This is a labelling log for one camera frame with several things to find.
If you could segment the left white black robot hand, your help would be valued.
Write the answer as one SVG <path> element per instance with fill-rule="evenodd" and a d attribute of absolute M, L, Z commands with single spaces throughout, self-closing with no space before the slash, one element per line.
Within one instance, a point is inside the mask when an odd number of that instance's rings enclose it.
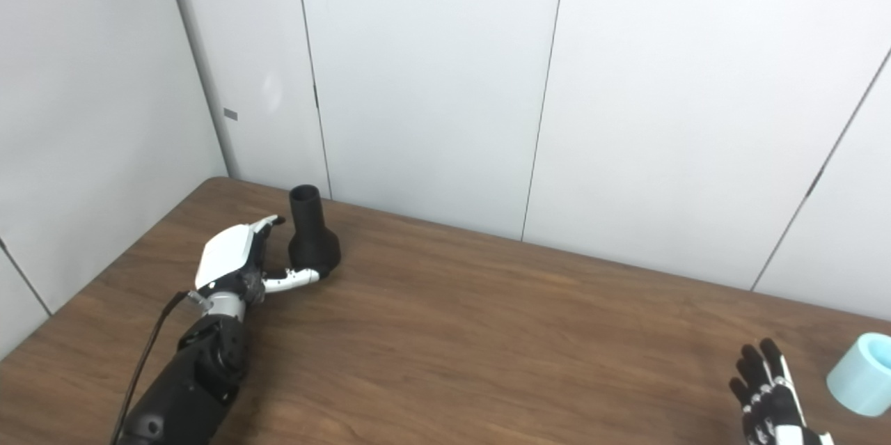
<path fill-rule="evenodd" d="M 267 294 L 285 292 L 322 279 L 316 270 L 265 271 L 265 243 L 285 217 L 272 214 L 252 224 L 228 227 L 207 242 L 198 264 L 195 290 L 203 300 L 229 293 L 245 305 L 263 302 Z"/>

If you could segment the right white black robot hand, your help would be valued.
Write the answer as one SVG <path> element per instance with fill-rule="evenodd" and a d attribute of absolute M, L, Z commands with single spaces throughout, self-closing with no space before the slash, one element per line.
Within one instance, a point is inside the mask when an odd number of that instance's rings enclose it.
<path fill-rule="evenodd" d="M 833 444 L 829 432 L 815 432 L 804 417 L 786 357 L 775 341 L 745 344 L 729 388 L 741 407 L 748 444 Z"/>

